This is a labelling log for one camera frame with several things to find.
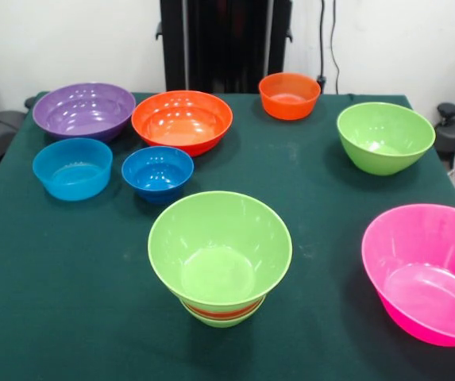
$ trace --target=pink bowl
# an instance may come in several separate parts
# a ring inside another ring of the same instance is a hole
[[[389,210],[367,228],[361,251],[395,323],[419,340],[455,347],[455,208]]]

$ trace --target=black stand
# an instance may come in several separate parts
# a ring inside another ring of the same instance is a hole
[[[160,0],[167,90],[256,93],[283,70],[291,0]]]

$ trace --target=white wall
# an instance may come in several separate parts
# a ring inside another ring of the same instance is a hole
[[[455,102],[455,0],[337,0],[337,7],[341,92],[406,94],[431,119],[439,102]],[[319,10],[320,0],[294,0],[286,70],[317,76]],[[40,90],[80,81],[164,90],[159,20],[159,0],[0,0],[0,110],[21,110]]]
[[[333,92],[332,0],[326,3],[326,91]],[[320,4],[294,0],[286,71],[318,75]],[[436,105],[455,102],[455,0],[337,0],[334,52],[341,93],[405,94],[437,120]]]
[[[0,0],[0,110],[77,82],[165,90],[159,0]]]

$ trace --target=bowl rim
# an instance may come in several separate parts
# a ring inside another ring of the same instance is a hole
[[[97,146],[101,147],[102,150],[107,153],[107,155],[109,156],[109,163],[105,166],[105,167],[102,167],[102,171],[97,173],[96,175],[92,176],[92,177],[88,177],[87,179],[81,179],[79,181],[76,181],[75,183],[73,184],[70,184],[70,186],[74,186],[74,185],[77,185],[77,184],[81,184],[81,183],[86,183],[86,182],[89,182],[93,179],[97,179],[98,177],[102,177],[105,173],[105,171],[110,171],[112,166],[113,166],[113,158],[114,158],[114,155],[113,155],[113,152],[112,150],[109,148],[109,146],[107,144],[105,144],[103,141],[100,141],[100,140],[97,140],[97,139],[91,139],[90,137],[71,137],[70,139],[63,139],[63,140],[59,140],[59,141],[55,141],[54,143],[51,143],[49,144],[48,146],[46,147],[43,147],[36,155],[35,157],[33,158],[33,162],[32,162],[32,169],[33,169],[33,174],[42,182],[42,183],[45,183],[45,184],[53,184],[54,182],[52,180],[47,180],[47,179],[44,179],[40,173],[35,169],[35,165],[37,163],[38,160],[41,160],[41,155],[45,152],[45,151],[48,151],[52,148],[56,148],[57,146],[59,145],[66,145],[66,144],[70,144],[71,142],[76,142],[76,141],[79,141],[79,140],[86,140],[86,142],[88,144],[96,144]]]
[[[271,286],[267,287],[266,290],[264,291],[261,291],[260,293],[258,294],[255,294],[255,295],[252,295],[248,298],[243,298],[243,299],[240,299],[239,301],[236,301],[236,302],[210,302],[210,301],[205,301],[205,300],[202,300],[202,299],[198,299],[198,298],[190,298],[188,297],[187,295],[183,294],[182,292],[178,292],[174,287],[172,287],[162,276],[161,274],[157,271],[156,267],[155,267],[155,263],[153,261],[153,258],[152,258],[152,253],[151,253],[151,243],[152,243],[152,240],[153,240],[153,234],[155,233],[155,226],[157,225],[157,223],[160,221],[161,218],[163,218],[163,216],[167,213],[169,213],[169,210],[171,210],[173,207],[175,207],[176,205],[180,204],[181,202],[186,202],[187,200],[191,199],[191,198],[197,198],[197,197],[201,197],[205,194],[229,194],[229,195],[233,195],[233,196],[236,196],[236,197],[240,197],[240,198],[244,198],[244,199],[248,199],[252,202],[255,202],[255,203],[258,203],[260,204],[261,206],[263,206],[264,208],[266,208],[267,210],[269,210],[269,212],[276,218],[276,220],[280,223],[280,226],[283,227],[283,231],[285,233],[285,236],[287,238],[287,242],[288,242],[288,246],[287,246],[287,252],[288,252],[288,256],[287,256],[287,262],[285,263],[283,269],[282,269],[282,273],[276,278],[276,280],[271,284]],[[264,204],[262,201],[254,198],[254,197],[251,197],[251,196],[248,196],[246,194],[242,194],[242,193],[237,193],[237,192],[231,192],[231,191],[228,191],[228,190],[209,190],[209,191],[205,191],[205,192],[199,192],[199,193],[195,193],[195,194],[191,194],[187,197],[184,197],[184,198],[181,198],[180,200],[174,202],[173,204],[171,204],[170,206],[168,206],[155,220],[155,222],[153,222],[153,225],[151,227],[151,230],[149,231],[149,236],[148,236],[148,257],[149,257],[149,263],[151,264],[151,267],[153,269],[153,271],[155,272],[156,276],[160,279],[160,281],[169,289],[171,290],[171,292],[175,295],[178,295],[180,298],[184,298],[186,300],[189,300],[193,303],[197,303],[197,304],[203,304],[205,306],[236,306],[238,304],[244,304],[244,303],[248,303],[248,302],[251,302],[252,300],[256,300],[258,298],[261,298],[263,296],[265,296],[266,294],[268,294],[273,288],[275,288],[278,283],[280,283],[280,281],[283,279],[283,277],[287,274],[287,271],[291,265],[291,260],[292,260],[292,239],[291,239],[291,234],[289,233],[289,230],[287,229],[287,226],[285,225],[285,223],[283,222],[282,218],[272,209],[270,208],[269,206],[267,206],[266,204]]]
[[[194,144],[173,144],[173,145],[168,145],[168,144],[165,144],[165,143],[162,143],[158,140],[155,140],[155,139],[152,139],[152,138],[149,138],[147,137],[145,134],[139,132],[139,130],[137,129],[136,127],[136,122],[134,120],[134,117],[135,117],[135,114],[137,112],[137,109],[139,108],[142,108],[143,105],[147,104],[148,102],[150,102],[151,100],[154,100],[156,98],[159,98],[159,97],[162,97],[164,96],[165,94],[177,94],[177,93],[189,93],[189,94],[200,94],[202,96],[206,96],[207,98],[209,99],[214,99],[216,102],[220,102],[222,105],[224,105],[226,107],[226,109],[229,111],[229,119],[228,121],[226,122],[226,127],[224,127],[224,129],[216,134],[214,137],[211,137],[210,139],[208,140],[204,140],[204,141],[200,141],[198,143],[194,143]],[[208,144],[212,141],[215,141],[217,139],[220,139],[222,138],[226,133],[227,131],[229,130],[229,128],[231,127],[231,125],[233,124],[233,110],[230,108],[229,104],[224,101],[223,99],[217,97],[216,95],[213,95],[213,94],[209,94],[209,93],[205,93],[203,91],[197,91],[197,90],[171,90],[171,91],[164,91],[164,92],[161,92],[161,93],[158,93],[158,94],[154,94],[154,95],[151,95],[149,97],[147,97],[146,99],[143,99],[143,101],[141,103],[139,103],[135,109],[133,110],[132,112],[132,116],[130,118],[130,121],[132,122],[132,128],[135,130],[135,132],[137,133],[137,135],[139,135],[143,140],[147,141],[147,142],[151,142],[152,144],[155,144],[155,145],[161,145],[161,146],[166,146],[166,147],[174,147],[174,148],[180,148],[182,151],[185,149],[185,148],[188,148],[188,147],[195,147],[195,146],[198,146],[198,145],[203,145],[203,144]]]
[[[375,151],[369,151],[368,149],[366,148],[363,148],[363,147],[360,147],[360,145],[358,145],[357,143],[355,143],[354,141],[352,141],[350,138],[348,138],[341,130],[340,128],[340,119],[344,116],[344,114],[351,110],[351,109],[354,109],[354,108],[357,108],[357,107],[362,107],[362,106],[367,106],[367,105],[378,105],[378,106],[390,106],[390,107],[394,107],[396,109],[401,109],[401,110],[405,110],[406,112],[409,112],[411,114],[414,114],[416,115],[417,117],[421,118],[425,124],[428,126],[429,130],[432,132],[432,139],[430,141],[429,144],[426,145],[425,148],[420,148],[419,150],[416,150],[414,152],[409,152],[409,153],[381,153],[381,152],[375,152]],[[371,153],[373,155],[376,155],[376,156],[382,156],[382,157],[409,157],[409,156],[415,156],[415,155],[419,155],[419,154],[422,154],[426,151],[428,151],[432,145],[434,145],[434,142],[435,142],[435,137],[436,137],[436,134],[435,134],[435,129],[434,127],[432,126],[432,124],[428,121],[428,119],[426,119],[425,117],[423,117],[421,114],[417,113],[416,111],[414,111],[413,109],[409,108],[409,107],[405,107],[405,106],[401,106],[401,105],[396,105],[395,103],[389,103],[389,102],[362,102],[362,103],[357,103],[356,105],[352,105],[352,106],[349,106],[349,107],[346,107],[344,108],[340,114],[338,114],[338,117],[337,117],[337,130],[338,130],[338,133],[341,135],[341,137],[345,140],[347,140],[350,144],[352,144],[353,146],[355,146],[356,148],[359,148],[360,150],[364,151],[364,152],[367,152],[367,153]]]
[[[137,185],[131,183],[125,176],[125,165],[126,163],[128,162],[128,160],[133,157],[133,156],[137,156],[139,154],[141,154],[142,151],[149,151],[149,150],[164,150],[164,151],[172,151],[172,152],[178,152],[180,155],[182,155],[187,161],[190,162],[191,164],[191,170],[190,170],[190,173],[187,173],[186,176],[185,176],[185,180],[183,180],[181,183],[177,184],[177,185],[174,185],[168,189],[146,189],[146,188],[141,188],[141,187],[138,187]],[[151,147],[144,147],[144,148],[141,148],[141,149],[138,149],[136,150],[135,152],[132,152],[130,155],[128,155],[126,157],[125,160],[123,160],[123,165],[121,166],[121,175],[123,176],[123,179],[125,180],[125,182],[127,184],[129,184],[132,188],[134,189],[137,189],[139,191],[144,191],[144,192],[165,192],[165,191],[171,191],[173,189],[176,189],[177,187],[181,187],[183,184],[185,184],[188,180],[190,180],[190,178],[192,177],[192,175],[194,174],[194,170],[195,170],[195,165],[194,165],[194,161],[193,159],[191,158],[190,155],[188,155],[184,150],[182,149],[179,149],[179,148],[176,148],[176,147],[168,147],[167,145],[156,145],[156,146],[151,146]]]
[[[304,74],[301,74],[301,73],[296,73],[296,72],[293,72],[293,71],[281,71],[280,73],[273,73],[273,74],[270,74],[270,75],[266,75],[265,77],[263,77],[263,79],[261,79],[259,81],[259,84],[257,85],[257,88],[259,90],[259,94],[263,97],[266,97],[266,98],[270,98],[270,96],[268,94],[266,94],[265,92],[262,91],[261,87],[262,87],[262,84],[264,82],[266,82],[267,79],[269,78],[275,78],[275,77],[285,77],[286,75],[297,75],[298,77],[301,77],[303,79],[305,79],[306,81],[310,81],[314,84],[314,87],[316,88],[316,90],[318,90],[318,93],[317,95],[315,95],[314,97],[312,98],[308,98],[304,101],[301,101],[301,102],[296,102],[296,103],[292,103],[291,105],[289,106],[300,106],[300,105],[304,105],[304,104],[307,104],[307,103],[310,103],[310,102],[313,102],[313,101],[316,101],[319,96],[321,96],[321,86],[318,84],[318,82],[313,79],[312,77],[309,77],[308,75],[304,75]]]
[[[121,90],[122,92],[126,93],[126,94],[129,94],[130,95],[130,98],[131,98],[131,107],[129,108],[129,112],[128,114],[118,123],[116,123],[115,125],[112,125],[106,129],[102,129],[100,131],[95,131],[94,133],[78,133],[78,134],[70,134],[70,133],[58,133],[56,131],[53,131],[51,130],[48,126],[44,125],[44,124],[41,124],[38,119],[37,119],[37,116],[35,114],[36,110],[38,109],[38,107],[40,106],[40,104],[48,97],[50,97],[52,94],[58,92],[58,91],[61,91],[61,90],[65,90],[65,89],[68,89],[70,87],[77,87],[77,86],[87,86],[87,85],[100,85],[100,86],[107,86],[107,87],[114,87],[116,89],[119,89]],[[36,103],[35,105],[33,106],[33,109],[32,109],[32,112],[31,112],[31,116],[34,120],[34,122],[41,128],[43,129],[46,133],[51,133],[51,134],[54,134],[54,135],[57,135],[57,136],[61,136],[61,137],[90,137],[90,136],[94,136],[94,135],[97,135],[99,133],[105,133],[107,131],[110,131],[111,129],[115,129],[116,127],[118,127],[119,125],[122,125],[124,123],[126,123],[130,117],[132,116],[133,114],[133,111],[135,110],[136,108],[136,105],[137,105],[137,101],[135,99],[135,96],[128,90],[124,89],[123,87],[120,87],[120,86],[117,86],[117,85],[113,85],[112,83],[104,83],[104,82],[81,82],[81,83],[73,83],[73,84],[70,84],[70,85],[67,85],[67,86],[63,86],[63,87],[59,87],[55,90],[51,90],[49,91],[47,94],[43,95],[42,98],[40,98]]]
[[[393,214],[395,211],[397,210],[406,210],[406,209],[422,209],[422,208],[434,208],[434,209],[440,209],[440,210],[444,210],[448,213],[455,213],[455,207],[452,207],[452,206],[446,206],[446,205],[440,205],[440,204],[426,204],[426,203],[419,203],[419,204],[407,204],[407,205],[401,205],[401,206],[397,206],[395,208],[391,208],[390,210],[386,210],[385,212],[379,214],[377,217],[375,217],[372,222],[370,222],[370,224],[368,225],[367,229],[364,231],[364,234],[363,234],[363,239],[361,241],[361,259],[363,260],[363,268],[364,268],[364,272],[367,274],[368,278],[370,279],[370,282],[372,283],[372,285],[374,286],[374,288],[376,289],[376,291],[386,300],[388,301],[388,303],[391,305],[391,307],[393,307],[394,309],[396,309],[397,311],[399,311],[403,316],[405,316],[406,318],[408,318],[409,320],[413,321],[414,323],[420,325],[421,327],[424,327],[426,329],[429,329],[430,331],[433,331],[435,333],[440,333],[441,335],[443,336],[446,336],[446,337],[451,337],[451,338],[454,338],[455,339],[455,334],[453,333],[447,333],[446,331],[442,331],[440,329],[436,329],[430,325],[427,325],[427,324],[424,324],[422,322],[420,322],[420,320],[416,319],[415,317],[412,317],[411,315],[409,315],[406,311],[402,310],[400,307],[398,306],[395,306],[395,304],[391,301],[390,298],[387,297],[387,295],[384,293],[384,291],[376,284],[376,282],[374,281],[373,277],[372,277],[372,274],[370,273],[370,271],[368,270],[368,267],[367,267],[367,261],[366,261],[366,255],[365,255],[365,248],[366,248],[366,240],[368,239],[368,235],[371,234],[371,230],[374,229],[374,226],[375,224],[383,217],[387,216],[388,214]]]

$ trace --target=magenta bowl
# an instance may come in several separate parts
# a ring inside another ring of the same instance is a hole
[[[33,119],[56,139],[114,139],[135,109],[127,90],[107,83],[80,83],[46,94],[33,107]]]
[[[389,210],[367,228],[361,251],[395,323],[419,340],[455,347],[455,208]]]

